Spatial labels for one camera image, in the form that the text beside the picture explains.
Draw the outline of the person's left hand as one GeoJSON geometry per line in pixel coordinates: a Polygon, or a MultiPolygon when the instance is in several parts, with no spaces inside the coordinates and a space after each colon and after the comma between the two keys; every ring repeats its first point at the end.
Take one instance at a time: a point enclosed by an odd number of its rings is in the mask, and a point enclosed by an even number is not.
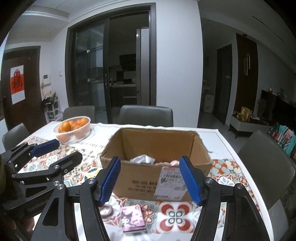
{"type": "Polygon", "coordinates": [[[31,232],[35,227],[34,218],[25,221],[15,221],[10,218],[3,210],[1,210],[1,232],[8,232],[20,228],[24,232],[31,232]]]}

